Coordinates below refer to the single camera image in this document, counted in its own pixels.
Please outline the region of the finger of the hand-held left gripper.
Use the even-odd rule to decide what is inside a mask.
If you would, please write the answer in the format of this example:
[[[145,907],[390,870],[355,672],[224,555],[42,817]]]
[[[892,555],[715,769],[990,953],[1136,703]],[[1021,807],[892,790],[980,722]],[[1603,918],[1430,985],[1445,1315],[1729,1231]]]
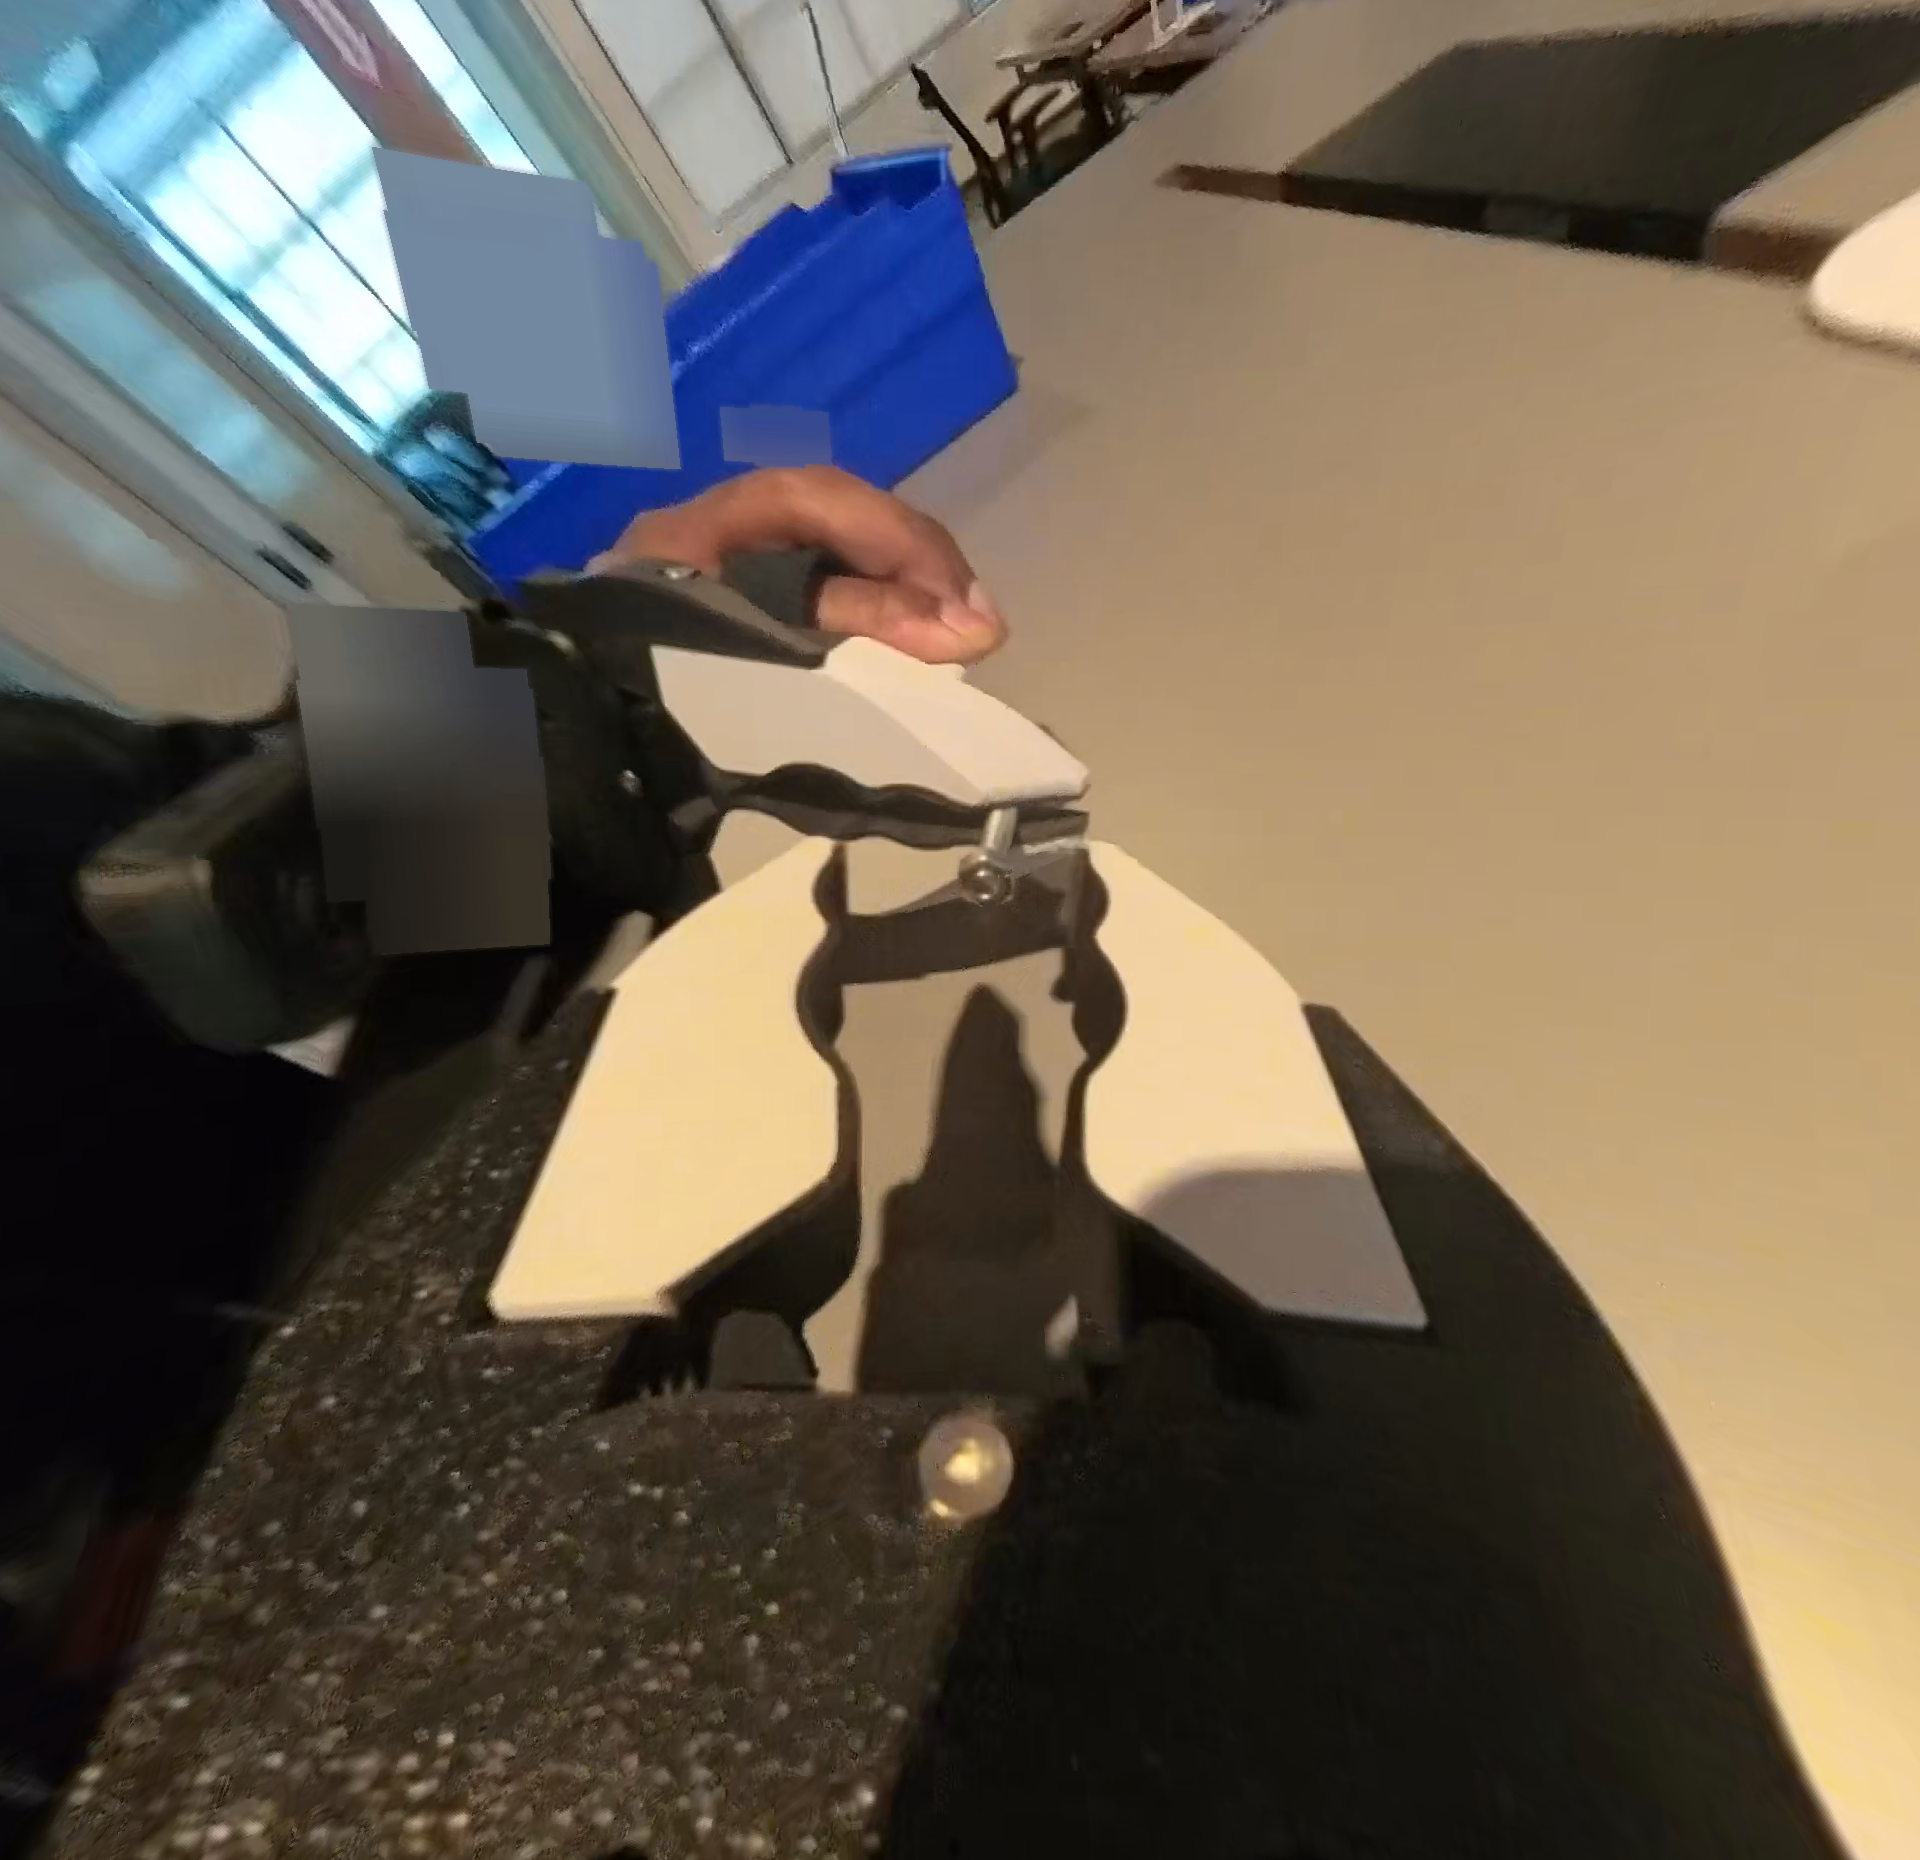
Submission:
[[[571,997],[589,994],[608,994],[613,985],[639,961],[654,937],[654,920],[645,913],[624,913],[610,922],[605,934],[584,961],[579,973],[571,982]]]
[[[1020,845],[1086,831],[1090,769],[957,668],[870,639],[812,667],[654,648],[653,668],[723,817],[833,841],[974,845],[988,813],[1020,805]]]

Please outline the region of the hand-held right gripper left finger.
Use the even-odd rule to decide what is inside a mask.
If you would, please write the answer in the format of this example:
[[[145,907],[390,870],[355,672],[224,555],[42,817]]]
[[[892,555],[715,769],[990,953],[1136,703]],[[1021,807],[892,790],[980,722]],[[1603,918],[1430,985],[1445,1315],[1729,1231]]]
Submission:
[[[827,1184],[839,1083],[801,985],[832,870],[827,841],[801,841],[619,973],[493,1273],[493,1318],[676,1317]]]

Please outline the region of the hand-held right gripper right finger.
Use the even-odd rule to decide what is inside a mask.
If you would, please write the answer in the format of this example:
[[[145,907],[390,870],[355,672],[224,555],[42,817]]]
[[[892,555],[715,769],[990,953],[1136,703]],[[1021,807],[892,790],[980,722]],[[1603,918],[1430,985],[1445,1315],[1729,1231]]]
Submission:
[[[1268,1317],[1423,1333],[1428,1317],[1293,986],[1106,843],[1061,995],[1093,1190]]]

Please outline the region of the person's left forearm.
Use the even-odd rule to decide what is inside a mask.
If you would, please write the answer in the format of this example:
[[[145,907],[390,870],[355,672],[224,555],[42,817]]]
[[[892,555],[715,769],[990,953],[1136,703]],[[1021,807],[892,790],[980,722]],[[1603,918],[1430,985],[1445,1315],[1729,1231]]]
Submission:
[[[84,870],[279,742],[4,691],[4,1856],[23,1856],[125,1684],[240,1389],[338,1091],[156,1006]]]

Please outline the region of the person's left hand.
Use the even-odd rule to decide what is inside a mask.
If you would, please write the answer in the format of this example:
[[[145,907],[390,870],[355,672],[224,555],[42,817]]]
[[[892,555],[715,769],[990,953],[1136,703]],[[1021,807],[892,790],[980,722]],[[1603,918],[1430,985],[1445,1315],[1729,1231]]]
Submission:
[[[936,667],[974,667],[1007,643],[1007,621],[942,524],[832,468],[747,471],[636,513],[589,575],[666,563],[722,578],[757,553],[818,553],[799,621]]]

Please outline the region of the blue plastic bin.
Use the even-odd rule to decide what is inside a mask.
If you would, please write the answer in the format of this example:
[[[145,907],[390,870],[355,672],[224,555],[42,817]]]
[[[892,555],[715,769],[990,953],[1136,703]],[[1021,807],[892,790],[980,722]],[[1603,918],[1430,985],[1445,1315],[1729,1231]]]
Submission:
[[[725,416],[769,409],[801,463],[896,486],[1020,385],[945,147],[861,156],[783,208],[663,313],[678,468],[512,461],[516,489],[465,539],[495,586],[578,568],[636,513],[749,468]]]

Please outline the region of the grey background desk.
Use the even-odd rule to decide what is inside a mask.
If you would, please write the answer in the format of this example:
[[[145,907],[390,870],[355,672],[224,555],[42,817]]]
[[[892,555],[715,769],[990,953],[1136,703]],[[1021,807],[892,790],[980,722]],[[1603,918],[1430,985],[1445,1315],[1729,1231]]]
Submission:
[[[1213,0],[1217,16],[1165,47],[1147,33],[1147,0],[1068,0],[1011,50],[995,67],[1013,78],[1093,82],[1103,90],[1145,94],[1177,73],[1206,69],[1258,24],[1277,0]]]

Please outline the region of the black desk mat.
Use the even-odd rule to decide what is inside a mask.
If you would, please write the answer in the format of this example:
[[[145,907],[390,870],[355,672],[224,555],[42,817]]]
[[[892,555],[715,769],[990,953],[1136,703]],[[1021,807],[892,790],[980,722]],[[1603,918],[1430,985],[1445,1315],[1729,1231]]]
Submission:
[[[1913,10],[1460,45],[1297,156],[1279,197],[1699,263],[1720,208],[1916,78]]]

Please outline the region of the white document stand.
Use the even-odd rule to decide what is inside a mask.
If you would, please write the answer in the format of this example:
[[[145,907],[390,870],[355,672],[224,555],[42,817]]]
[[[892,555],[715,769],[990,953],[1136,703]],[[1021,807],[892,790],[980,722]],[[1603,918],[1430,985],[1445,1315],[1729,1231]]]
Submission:
[[[1836,243],[1806,285],[1806,314],[1826,337],[1917,358],[1917,193]]]

